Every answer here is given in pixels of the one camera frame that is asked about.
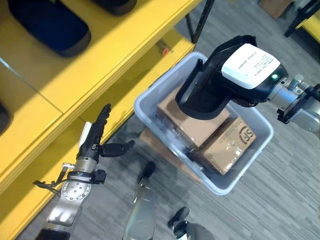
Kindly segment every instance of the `brown cardboard box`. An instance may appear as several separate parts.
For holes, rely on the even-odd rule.
[[[159,105],[158,108],[199,148],[218,127],[229,117],[230,113],[224,109],[216,118],[199,120],[184,114],[175,101],[180,86],[173,90]]]
[[[202,180],[185,165],[176,155],[174,155],[148,128],[146,128],[140,135],[140,139],[148,144],[157,154],[162,156],[165,160],[171,163],[176,168],[189,175],[192,179],[199,183]]]
[[[286,10],[292,0],[260,0],[259,5],[274,19]]]
[[[196,155],[225,175],[255,139],[251,128],[237,117],[218,129]]]

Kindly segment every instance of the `yellow shelving unit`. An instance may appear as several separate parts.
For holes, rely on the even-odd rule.
[[[300,23],[296,28],[303,27],[315,40],[320,43],[320,10]]]
[[[0,204],[7,206],[0,209],[0,239],[15,238],[52,197],[52,193],[32,182],[55,180],[63,162],[75,161],[84,121],[94,121],[102,106],[110,102],[112,111],[102,137],[106,140],[133,113],[137,96],[194,48],[174,30],[162,39],[172,48],[168,55],[163,56],[157,45],[149,49],[0,195]]]
[[[0,100],[13,113],[10,127],[0,136],[4,155],[0,165],[0,193],[30,162],[18,159],[25,149],[59,119],[62,113],[0,63]]]
[[[1,169],[0,194],[201,0],[139,0],[133,11],[120,17],[109,14],[94,1],[63,2],[88,24],[92,34],[87,49],[71,58],[58,56],[31,36],[11,16],[7,1],[0,1],[0,57],[34,92],[21,93],[25,98],[21,110],[33,109],[26,118],[25,130],[11,134],[8,129],[6,137],[0,136],[0,141],[20,146],[14,154],[2,151],[6,167]],[[142,92],[139,87],[134,89],[135,93]],[[13,87],[11,96],[18,94],[18,87]],[[1,100],[10,101],[7,97],[1,95]],[[29,102],[40,97],[48,108],[38,104],[31,107]],[[18,119],[16,110],[11,113]],[[122,122],[115,123],[114,129]]]

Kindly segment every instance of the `gray plastic bin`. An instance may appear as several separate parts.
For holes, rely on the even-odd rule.
[[[268,120],[256,108],[246,108],[230,102],[227,106],[228,110],[233,115],[242,117],[256,134],[256,139],[225,175],[210,169],[201,169],[197,163],[190,160],[185,154],[186,145],[166,128],[157,117],[156,112],[158,103],[187,79],[198,59],[205,62],[207,57],[202,53],[192,52],[162,75],[136,99],[134,112],[181,161],[203,180],[204,184],[214,194],[226,195],[271,140],[274,130]]]

